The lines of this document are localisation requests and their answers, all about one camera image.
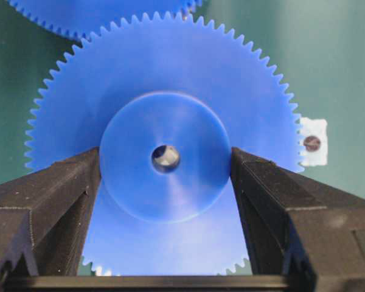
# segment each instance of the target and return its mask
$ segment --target green surface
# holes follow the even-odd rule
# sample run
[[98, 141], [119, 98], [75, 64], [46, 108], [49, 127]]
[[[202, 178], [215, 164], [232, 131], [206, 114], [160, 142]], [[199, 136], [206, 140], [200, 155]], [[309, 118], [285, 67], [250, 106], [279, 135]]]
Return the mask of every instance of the green surface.
[[[304, 175], [365, 198], [365, 1], [211, 0], [196, 15], [253, 40], [284, 74], [296, 111], [327, 119], [328, 165]], [[72, 44], [0, 0], [0, 183], [27, 173], [29, 109]]]

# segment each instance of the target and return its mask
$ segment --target blue plastic gear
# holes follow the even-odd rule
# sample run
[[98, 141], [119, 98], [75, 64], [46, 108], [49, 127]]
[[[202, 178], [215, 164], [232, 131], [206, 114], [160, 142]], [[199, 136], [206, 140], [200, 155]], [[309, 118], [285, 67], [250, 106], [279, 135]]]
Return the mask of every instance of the blue plastic gear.
[[109, 29], [111, 21], [132, 15], [188, 13], [201, 5], [202, 0], [6, 0], [31, 21], [57, 35], [79, 40], [89, 39], [90, 33]]
[[[268, 67], [269, 58], [260, 58], [260, 49], [252, 51], [252, 42], [243, 44], [243, 36], [234, 38], [234, 30], [225, 33], [224, 25], [215, 29], [214, 21], [205, 25], [202, 17], [197, 22], [191, 15], [183, 20], [180, 13], [176, 18], [166, 13], [164, 19], [158, 13], [153, 19], [144, 14], [142, 21], [133, 16], [131, 24], [122, 20], [120, 27], [113, 24], [101, 35], [93, 33], [92, 43], [83, 40], [82, 49], [74, 46], [75, 55], [66, 53], [67, 63], [57, 62], [60, 71], [51, 71], [54, 79], [44, 81], [47, 89], [40, 89], [43, 98], [35, 100], [40, 108], [31, 110], [35, 119], [29, 120], [33, 129], [27, 132], [32, 140], [26, 142], [31, 148], [26, 156], [32, 160], [26, 166], [33, 171], [99, 146], [106, 128], [119, 126], [116, 115], [124, 116], [134, 99], [154, 95], [151, 92], [180, 92], [199, 100], [223, 124], [231, 146], [286, 169], [302, 170], [296, 123], [300, 116], [293, 113], [297, 105], [289, 103], [293, 95], [285, 92], [287, 84], [280, 84], [282, 75], [274, 75], [276, 66]], [[201, 126], [201, 119], [196, 125]], [[141, 138], [141, 128], [133, 133], [136, 143], [153, 139]], [[135, 151], [137, 144], [124, 135], [127, 151]], [[175, 141], [172, 137], [168, 143]], [[203, 166], [200, 156], [189, 159], [196, 159], [197, 169]], [[125, 175], [130, 179], [137, 173]], [[160, 224], [125, 212], [119, 199], [108, 194], [107, 176], [103, 174], [83, 251], [85, 262], [92, 261], [93, 267], [121, 275], [216, 274], [248, 257], [230, 180], [215, 201], [201, 206], [205, 212]], [[140, 179], [138, 189], [146, 177]], [[153, 196], [142, 192], [146, 200]]]

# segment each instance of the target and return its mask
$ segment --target center hole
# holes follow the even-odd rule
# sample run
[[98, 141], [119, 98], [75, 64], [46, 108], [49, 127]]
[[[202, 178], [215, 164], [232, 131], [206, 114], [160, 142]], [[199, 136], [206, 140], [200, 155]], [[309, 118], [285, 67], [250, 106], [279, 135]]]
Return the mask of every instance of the center hole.
[[162, 145], [156, 148], [151, 155], [154, 168], [162, 173], [172, 172], [180, 162], [180, 154], [170, 145]]

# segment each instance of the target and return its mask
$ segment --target gear tooth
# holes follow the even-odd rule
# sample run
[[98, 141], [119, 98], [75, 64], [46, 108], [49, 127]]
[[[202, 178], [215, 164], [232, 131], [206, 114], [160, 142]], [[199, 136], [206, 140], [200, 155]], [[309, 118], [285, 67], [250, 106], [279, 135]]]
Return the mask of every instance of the gear tooth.
[[43, 99], [34, 99], [33, 101], [34, 101], [34, 103], [35, 103], [36, 105], [41, 106], [41, 105], [42, 105], [42, 102], [43, 102]]
[[24, 152], [24, 156], [27, 158], [32, 158], [32, 151]]
[[24, 164], [24, 166], [27, 168], [27, 169], [33, 169], [32, 167], [32, 161], [29, 161], [27, 163]]
[[186, 17], [186, 21], [189, 23], [194, 23], [193, 15], [191, 13], [189, 13], [188, 16]]
[[196, 23], [199, 24], [200, 26], [204, 26], [204, 17], [200, 16], [197, 19]]
[[228, 37], [231, 37], [231, 38], [234, 38], [234, 36], [235, 36], [235, 29], [229, 30], [228, 33], [227, 33], [227, 36]]
[[282, 92], [285, 92], [288, 89], [288, 87], [290, 87], [289, 83], [280, 84], [280, 88], [281, 88]]
[[217, 30], [219, 30], [220, 32], [224, 33], [224, 29], [226, 28], [226, 26], [224, 25], [224, 23], [220, 24], [219, 27], [217, 28]]
[[261, 62], [263, 63], [264, 66], [267, 66], [269, 63], [270, 57], [265, 57], [261, 59]]
[[236, 263], [235, 264], [235, 272], [239, 273], [241, 271], [241, 269], [242, 269], [242, 267]]
[[240, 36], [238, 36], [238, 38], [236, 39], [236, 41], [237, 41], [238, 43], [240, 43], [240, 44], [243, 44], [244, 40], [245, 40], [245, 36], [244, 36], [244, 35], [240, 35]]
[[252, 50], [253, 50], [253, 45], [254, 45], [254, 43], [253, 43], [252, 41], [250, 41], [250, 42], [248, 42], [248, 43], [246, 44], [246, 48], [247, 48], [248, 50], [252, 51]]
[[57, 76], [58, 76], [58, 71], [57, 70], [54, 70], [54, 69], [51, 69], [49, 71], [50, 75], [53, 77], [53, 79], [55, 79]]
[[297, 103], [291, 102], [289, 103], [290, 109], [294, 111], [299, 105]]
[[81, 39], [81, 44], [82, 44], [83, 47], [88, 47], [88, 46], [91, 45], [91, 42], [89, 41], [88, 38], [82, 38]]
[[74, 54], [77, 54], [81, 50], [81, 48], [78, 45], [74, 44], [72, 46], [72, 50], [73, 50]]
[[[181, 12], [178, 12], [177, 15], [176, 15], [176, 19], [179, 19], [181, 18], [181, 20], [183, 20], [183, 18], [181, 17]], [[165, 17], [164, 17], [165, 20], [172, 20], [172, 15], [170, 14], [169, 11], [166, 11], [165, 13]]]
[[127, 19], [125, 19], [124, 17], [120, 19], [120, 26], [122, 27], [127, 27], [130, 24], [128, 23]]
[[272, 65], [272, 66], [268, 67], [268, 69], [269, 69], [270, 73], [272, 75], [274, 75], [275, 71], [277, 70], [277, 65]]
[[25, 141], [25, 142], [24, 142], [24, 146], [27, 146], [27, 147], [29, 147], [29, 148], [32, 148], [32, 141], [33, 141], [33, 140], [27, 140], [27, 141]]
[[294, 122], [299, 121], [299, 120], [301, 119], [301, 117], [302, 117], [302, 115], [301, 115], [301, 114], [299, 114], [299, 113], [293, 113], [293, 121], [294, 121]]
[[26, 135], [27, 135], [28, 137], [31, 137], [31, 138], [33, 137], [33, 136], [32, 136], [32, 133], [33, 133], [33, 130], [27, 130], [27, 131], [26, 131]]
[[110, 26], [111, 30], [117, 30], [118, 29], [115, 21], [111, 21], [109, 26]]
[[98, 34], [96, 34], [95, 32], [91, 32], [89, 34], [89, 36], [91, 37], [91, 40], [93, 40], [93, 41], [98, 40], [100, 38], [100, 36]]
[[262, 54], [262, 49], [258, 48], [253, 52], [254, 55], [258, 56], [258, 59], [260, 58], [261, 54]]
[[108, 30], [104, 27], [104, 26], [102, 26], [102, 27], [100, 27], [100, 34], [102, 35], [102, 36], [104, 36], [104, 35], [107, 35], [108, 34]]
[[150, 17], [148, 17], [148, 14], [146, 12], [142, 15], [142, 22], [143, 23], [149, 23], [150, 22]]
[[38, 112], [39, 112], [39, 109], [38, 108], [32, 108], [32, 109], [30, 109], [30, 113], [33, 116], [35, 116], [35, 117], [38, 115]]
[[277, 84], [280, 84], [281, 80], [284, 78], [284, 75], [283, 74], [277, 74], [273, 77], [274, 77], [274, 79], [276, 79]]
[[293, 93], [287, 93], [285, 94], [285, 98], [287, 99], [288, 102], [291, 101], [291, 99], [293, 99], [294, 97], [294, 94]]
[[158, 11], [154, 12], [153, 20], [157, 20], [157, 21], [161, 20], [161, 16], [159, 15]]
[[69, 61], [71, 58], [73, 58], [73, 55], [68, 52], [63, 53], [63, 56], [65, 57], [66, 61]]
[[136, 15], [133, 15], [131, 17], [131, 24], [138, 24], [138, 23], [140, 23], [138, 17], [136, 17]]
[[207, 26], [211, 29], [215, 29], [215, 21], [212, 19], [207, 23]]
[[101, 276], [103, 273], [103, 268], [101, 266], [97, 266], [95, 269], [96, 276]]
[[47, 86], [47, 88], [50, 87], [50, 85], [52, 84], [52, 82], [53, 82], [53, 80], [51, 80], [51, 79], [47, 79], [47, 78], [46, 79], [43, 79], [43, 83]]
[[65, 63], [62, 61], [57, 61], [56, 64], [57, 64], [58, 68], [60, 68], [60, 70], [62, 70], [65, 66]]

